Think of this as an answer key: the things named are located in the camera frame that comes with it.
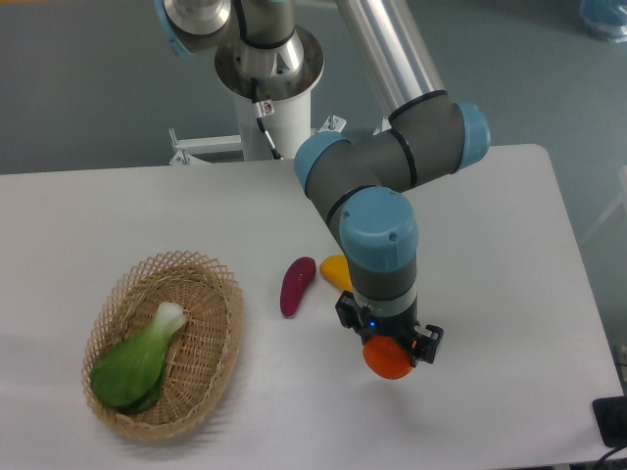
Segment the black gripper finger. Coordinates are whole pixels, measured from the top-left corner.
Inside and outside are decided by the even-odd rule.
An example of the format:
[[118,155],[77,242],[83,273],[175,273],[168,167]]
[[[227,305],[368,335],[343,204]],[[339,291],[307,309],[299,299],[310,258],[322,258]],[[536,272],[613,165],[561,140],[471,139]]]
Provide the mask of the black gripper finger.
[[432,324],[417,323],[414,326],[414,336],[410,345],[411,366],[416,367],[420,362],[433,364],[443,338],[443,328]]
[[352,330],[356,334],[359,334],[361,331],[361,323],[359,319],[360,309],[352,292],[342,292],[335,304],[335,310],[341,325],[345,329]]

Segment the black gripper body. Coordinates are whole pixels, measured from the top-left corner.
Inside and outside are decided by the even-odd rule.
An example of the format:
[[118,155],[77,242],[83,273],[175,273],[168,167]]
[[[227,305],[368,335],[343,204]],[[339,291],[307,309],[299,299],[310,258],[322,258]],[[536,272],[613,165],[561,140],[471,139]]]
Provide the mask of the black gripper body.
[[357,321],[353,329],[362,342],[375,335],[391,338],[409,356],[414,356],[417,341],[417,293],[406,292],[399,298],[387,301],[369,299],[355,292]]

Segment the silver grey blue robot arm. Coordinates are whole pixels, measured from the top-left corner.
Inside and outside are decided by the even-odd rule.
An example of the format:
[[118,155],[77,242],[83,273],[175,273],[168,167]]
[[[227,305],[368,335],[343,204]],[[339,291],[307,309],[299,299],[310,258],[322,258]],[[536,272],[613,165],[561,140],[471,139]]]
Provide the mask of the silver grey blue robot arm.
[[432,362],[441,328],[417,318],[418,230],[406,192],[480,162],[490,130],[449,97],[404,1],[341,1],[388,127],[354,143],[313,131],[311,93],[323,71],[317,39],[291,1],[159,1],[181,56],[214,50],[232,94],[248,161],[287,159],[343,252],[352,288],[336,306],[366,364],[395,380]]

